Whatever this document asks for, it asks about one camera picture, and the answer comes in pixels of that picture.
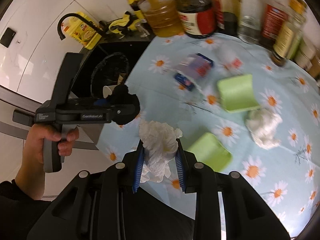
screw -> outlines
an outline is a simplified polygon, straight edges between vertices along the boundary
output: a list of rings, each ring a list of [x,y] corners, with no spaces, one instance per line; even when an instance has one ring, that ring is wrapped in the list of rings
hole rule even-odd
[[[116,164],[116,168],[119,169],[119,170],[120,170],[120,169],[123,169],[124,167],[125,167],[125,164],[124,164],[124,163],[117,163],[117,164]]]
[[[202,169],[204,167],[203,163],[195,163],[196,169]]]
[[[80,173],[79,173],[79,177],[80,178],[86,178],[88,176],[88,172],[87,171],[81,171]]]
[[[231,172],[231,177],[233,177],[234,179],[239,179],[240,178],[240,174],[237,171],[233,171],[233,172]]]

bottle cap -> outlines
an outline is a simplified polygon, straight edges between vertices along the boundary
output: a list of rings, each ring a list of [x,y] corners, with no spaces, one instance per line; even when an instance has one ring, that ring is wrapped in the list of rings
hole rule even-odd
[[[307,4],[303,0],[290,0],[289,6],[301,15],[307,8]]]

black trash bag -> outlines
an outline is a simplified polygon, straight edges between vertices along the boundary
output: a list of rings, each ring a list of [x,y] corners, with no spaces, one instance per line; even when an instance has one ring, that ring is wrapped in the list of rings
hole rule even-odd
[[[115,52],[106,56],[93,70],[91,74],[91,96],[103,98],[103,87],[116,85],[119,75],[129,75],[129,61],[121,52]]]

black sleeve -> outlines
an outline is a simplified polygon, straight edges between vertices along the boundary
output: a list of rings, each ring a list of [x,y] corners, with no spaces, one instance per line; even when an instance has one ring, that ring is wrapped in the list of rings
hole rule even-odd
[[[25,240],[50,203],[33,200],[14,180],[0,183],[0,239]]]

tablecloth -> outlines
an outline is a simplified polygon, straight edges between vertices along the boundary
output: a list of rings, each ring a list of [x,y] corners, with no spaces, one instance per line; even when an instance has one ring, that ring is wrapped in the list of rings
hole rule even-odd
[[[232,48],[242,64],[223,65],[218,57],[222,44]],[[193,53],[201,53],[215,63],[204,94],[187,91],[174,80],[170,70]],[[275,135],[281,140],[279,147],[258,147],[245,126],[248,112],[228,113],[220,106],[217,81],[245,73],[253,76],[256,100],[283,119]],[[215,34],[196,40],[182,34],[154,38],[126,84],[130,93],[137,94],[141,111],[127,125],[104,125],[97,147],[106,157],[116,163],[136,149],[141,119],[180,128],[184,149],[203,133],[212,132],[233,156],[222,172],[239,171],[268,203],[290,236],[302,231],[320,204],[320,96],[316,82],[304,70],[291,61],[283,68],[277,67],[270,60],[269,51],[235,37]],[[196,195],[181,191],[174,160],[169,165],[172,174],[168,179],[140,186],[194,219]]]

